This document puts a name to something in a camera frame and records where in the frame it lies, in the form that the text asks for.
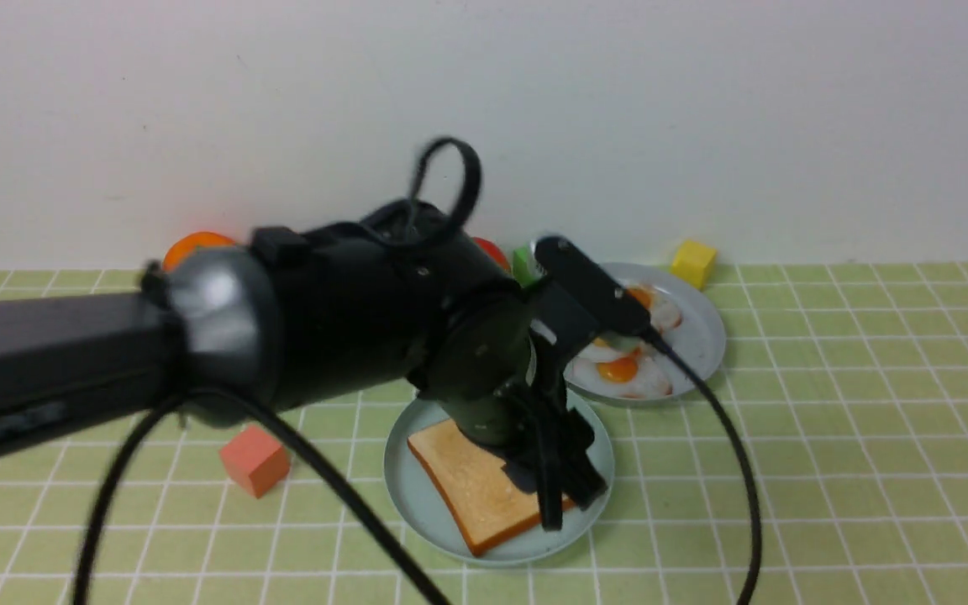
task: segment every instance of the black cable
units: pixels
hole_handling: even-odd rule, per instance
[[[165,402],[151,410],[139,421],[137,428],[131,430],[129,436],[122,443],[122,448],[118,449],[118,454],[114,456],[111,463],[110,471],[107,472],[107,477],[103,479],[103,485],[100,486],[95,505],[92,506],[92,514],[88,519],[88,531],[85,533],[81,553],[77,556],[77,572],[73,581],[73,605],[87,605],[88,603],[88,589],[92,585],[92,570],[96,565],[96,553],[97,548],[99,548],[100,537],[103,536],[103,526],[107,524],[107,516],[111,509],[114,492],[118,489],[118,484],[122,482],[122,477],[132,456],[159,421],[180,408],[186,399],[202,395],[214,395],[238,403],[249,416],[264,425],[268,432],[276,436],[293,453],[299,455],[301,460],[311,466],[316,471],[316,475],[324,479],[331,490],[338,494],[339,498],[342,498],[342,502],[350,507],[354,516],[360,520],[360,524],[387,552],[387,555],[391,556],[393,562],[413,582],[420,594],[425,597],[425,600],[430,602],[431,605],[450,605],[450,601],[446,600],[445,595],[424,573],[416,560],[398,543],[398,539],[395,539],[395,536],[387,529],[383,521],[376,516],[376,513],[372,512],[364,499],[361,499],[360,494],[353,489],[337,468],[334,468],[334,465],[331,465],[314,445],[308,443],[306,438],[281,420],[279,414],[273,413],[257,402],[252,402],[230,391],[223,390],[223,388],[215,387],[195,388],[195,390],[188,392],[185,397],[166,399]]]
[[[697,387],[700,394],[712,406],[712,411],[719,418],[719,424],[723,425],[723,431],[726,432],[727,438],[730,440],[730,447],[734,448],[734,457],[738,459],[738,467],[741,468],[742,472],[742,482],[745,483],[745,497],[749,499],[750,547],[752,547],[750,549],[752,550],[750,552],[750,566],[749,570],[745,573],[745,584],[742,586],[742,591],[738,595],[738,605],[749,605],[750,600],[753,598],[753,591],[756,590],[757,579],[760,578],[760,558],[761,551],[764,550],[763,536],[761,536],[763,529],[760,527],[760,498],[757,497],[756,479],[753,477],[753,466],[750,465],[749,456],[745,453],[745,447],[742,445],[741,437],[738,436],[738,430],[734,428],[734,422],[731,422],[730,417],[727,416],[727,410],[723,409],[722,403],[716,398],[715,393],[712,392],[712,388],[704,383],[700,379],[700,376],[697,376],[697,373],[685,363],[685,360],[675,352],[675,349],[672,349],[664,341],[664,337],[656,332],[656,329],[650,327],[644,333],[639,334],[639,336],[642,340],[648,342],[649,345],[652,345],[653,349],[664,354],[668,360],[671,360],[682,371],[682,374],[694,383],[694,386]]]

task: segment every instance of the toy orange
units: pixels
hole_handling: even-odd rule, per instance
[[[170,246],[166,256],[162,257],[162,270],[174,271],[174,267],[180,265],[186,256],[196,252],[199,248],[214,248],[220,245],[237,245],[226,236],[213,234],[211,231],[197,231],[195,234],[188,234],[177,241],[177,244]]]

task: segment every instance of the egg yolk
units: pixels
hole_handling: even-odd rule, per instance
[[[622,357],[607,364],[596,364],[596,371],[607,382],[630,382],[637,376],[637,361],[634,357]]]
[[[629,295],[633,296],[633,298],[637,298],[637,302],[641,303],[641,306],[645,307],[645,309],[652,308],[652,292],[639,286],[627,287],[626,292],[629,292]]]

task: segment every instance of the white wall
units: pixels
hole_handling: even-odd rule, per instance
[[[500,244],[968,258],[968,3],[0,0],[0,266],[358,217],[433,134]]]

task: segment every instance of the red block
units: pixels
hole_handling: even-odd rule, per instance
[[[289,474],[289,455],[283,445],[256,425],[223,445],[218,456],[226,474],[253,497],[262,497]]]

